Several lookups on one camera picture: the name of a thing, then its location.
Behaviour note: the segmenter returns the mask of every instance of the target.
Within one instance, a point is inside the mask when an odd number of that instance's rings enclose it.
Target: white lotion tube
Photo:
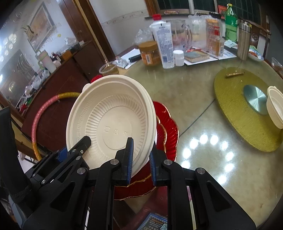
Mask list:
[[[171,23],[160,23],[151,25],[151,31],[157,42],[162,66],[164,69],[174,67],[173,42],[171,33]]]

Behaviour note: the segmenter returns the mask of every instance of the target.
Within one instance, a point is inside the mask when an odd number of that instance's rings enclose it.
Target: qr code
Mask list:
[[[162,225],[162,227],[160,228],[160,230],[167,230],[167,224]]]

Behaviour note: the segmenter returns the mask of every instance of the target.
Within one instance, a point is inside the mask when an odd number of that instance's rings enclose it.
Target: glass pitcher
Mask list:
[[[185,20],[166,20],[171,23],[173,49],[183,50],[191,48],[192,32]]]

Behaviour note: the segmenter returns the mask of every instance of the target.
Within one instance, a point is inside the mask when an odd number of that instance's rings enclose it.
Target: orange jar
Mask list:
[[[139,49],[145,65],[157,65],[161,62],[156,41],[141,43]]]

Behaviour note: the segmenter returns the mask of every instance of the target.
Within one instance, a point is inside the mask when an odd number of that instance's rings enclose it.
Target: red plate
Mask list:
[[[165,151],[167,158],[175,161],[177,156],[177,143],[179,130],[171,118],[168,109],[161,103],[154,101],[157,119],[157,149]],[[114,199],[124,200],[130,197],[143,196],[155,189],[150,173],[149,162],[131,179],[127,187],[115,187]]]

